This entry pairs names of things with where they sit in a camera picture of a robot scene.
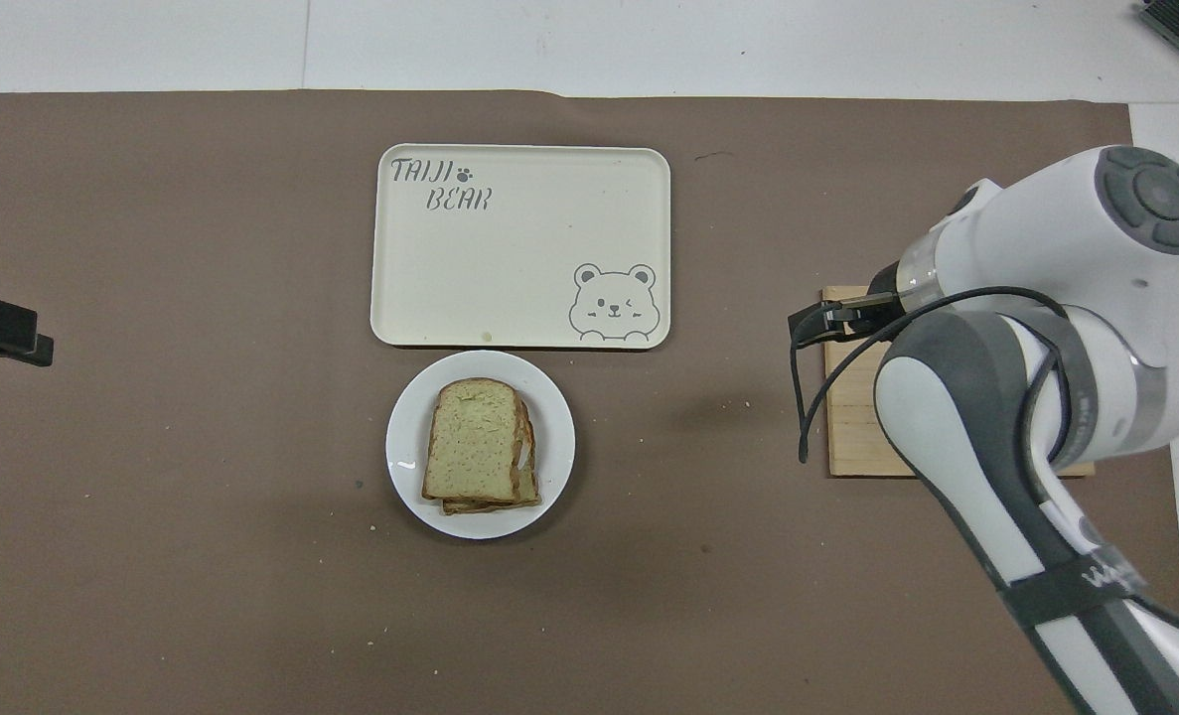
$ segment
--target white plate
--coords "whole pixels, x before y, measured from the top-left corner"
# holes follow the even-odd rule
[[[373,332],[653,348],[671,324],[670,184],[650,149],[395,145],[376,176]]]
[[[466,379],[501,380],[516,389],[522,402],[527,404],[532,433],[535,435],[535,475],[540,490],[538,505],[500,509],[488,514],[449,517],[443,513],[439,499],[421,497],[426,445],[430,440],[430,418],[439,389],[450,381]],[[399,401],[395,401],[390,425],[386,429],[386,463],[400,499],[426,524],[461,538],[502,537],[538,520],[558,501],[558,496],[567,485],[575,453],[577,431],[571,421],[571,408],[553,380],[521,358],[490,349],[449,354],[421,370],[403,388]]]

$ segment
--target white rectangular tray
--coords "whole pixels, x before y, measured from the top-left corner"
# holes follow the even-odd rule
[[[393,345],[653,348],[670,166],[650,149],[400,144],[376,181],[371,324]]]

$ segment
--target velcro strap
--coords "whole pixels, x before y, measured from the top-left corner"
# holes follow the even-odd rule
[[[1146,585],[1119,549],[1106,544],[1042,573],[1014,580],[1000,597],[1022,630],[1029,630],[1111,601],[1138,596]]]

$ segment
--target wooden cutting board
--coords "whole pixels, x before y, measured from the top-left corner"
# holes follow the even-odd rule
[[[867,286],[826,286],[824,300],[857,299],[867,295]],[[829,375],[858,341],[825,342],[823,345],[823,374]],[[872,386],[880,361],[889,349],[888,342],[876,343],[858,356],[829,391],[829,461],[834,477],[911,477],[876,421],[872,406]],[[1062,477],[1092,475],[1093,463],[1072,465],[1061,471]]]

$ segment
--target bear face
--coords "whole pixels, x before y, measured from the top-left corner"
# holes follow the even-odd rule
[[[571,327],[580,340],[647,340],[660,324],[652,287],[656,271],[645,264],[626,273],[604,271],[593,263],[577,268],[577,300]]]

